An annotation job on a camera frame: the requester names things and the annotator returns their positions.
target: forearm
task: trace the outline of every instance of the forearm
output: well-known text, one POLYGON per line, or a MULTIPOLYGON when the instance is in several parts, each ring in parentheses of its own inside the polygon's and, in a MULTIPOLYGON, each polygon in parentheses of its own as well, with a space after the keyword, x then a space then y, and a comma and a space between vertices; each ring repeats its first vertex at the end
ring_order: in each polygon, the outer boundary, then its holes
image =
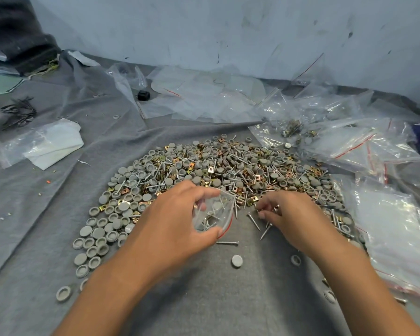
POLYGON ((148 286, 142 278, 124 275, 122 269, 116 267, 112 259, 94 271, 53 336, 109 336, 119 333, 148 286))
POLYGON ((339 234, 325 245, 314 261, 336 295, 353 335, 420 335, 420 328, 392 297, 363 250, 339 234))

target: person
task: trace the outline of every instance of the person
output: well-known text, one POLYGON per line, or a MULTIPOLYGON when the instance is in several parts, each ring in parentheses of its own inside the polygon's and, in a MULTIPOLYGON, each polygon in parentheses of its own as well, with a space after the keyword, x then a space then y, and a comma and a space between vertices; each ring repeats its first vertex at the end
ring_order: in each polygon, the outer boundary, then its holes
MULTIPOLYGON (((121 249, 94 271, 53 335, 117 335, 150 288, 216 242, 220 227, 197 232, 191 221, 196 202, 218 195, 218 189, 191 181, 160 195, 121 249)), ((308 195, 268 192, 257 210, 260 218, 278 227, 319 266, 353 335, 420 335, 420 328, 387 290, 365 252, 342 237, 308 195)))

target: light blue wall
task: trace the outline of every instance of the light blue wall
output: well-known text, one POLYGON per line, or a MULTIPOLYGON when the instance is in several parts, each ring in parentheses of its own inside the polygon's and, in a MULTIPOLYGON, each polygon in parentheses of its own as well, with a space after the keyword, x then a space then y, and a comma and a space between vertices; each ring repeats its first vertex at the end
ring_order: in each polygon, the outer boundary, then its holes
POLYGON ((61 48, 277 79, 325 52, 339 84, 420 102, 420 0, 31 1, 61 48))

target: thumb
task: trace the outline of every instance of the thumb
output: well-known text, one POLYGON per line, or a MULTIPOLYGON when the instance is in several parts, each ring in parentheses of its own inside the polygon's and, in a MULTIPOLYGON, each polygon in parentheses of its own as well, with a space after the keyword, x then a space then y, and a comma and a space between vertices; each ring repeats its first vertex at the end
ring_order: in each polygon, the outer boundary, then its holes
POLYGON ((222 229, 219 226, 212 227, 205 232, 196 232, 193 243, 194 252, 197 253, 212 246, 221 233, 222 229))
POLYGON ((278 214, 275 214, 271 211, 260 211, 258 213, 258 217, 260 217, 261 219, 267 220, 269 223, 271 223, 272 225, 279 227, 280 223, 281 223, 281 218, 278 214))

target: small debris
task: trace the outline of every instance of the small debris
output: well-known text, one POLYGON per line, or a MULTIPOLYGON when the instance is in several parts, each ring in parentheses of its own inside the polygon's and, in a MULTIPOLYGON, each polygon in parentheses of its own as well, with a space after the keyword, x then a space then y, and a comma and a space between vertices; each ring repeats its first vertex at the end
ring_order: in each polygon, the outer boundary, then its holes
POLYGON ((80 161, 79 159, 76 159, 77 161, 79 161, 81 164, 87 164, 89 166, 91 166, 89 163, 86 163, 85 161, 80 161))

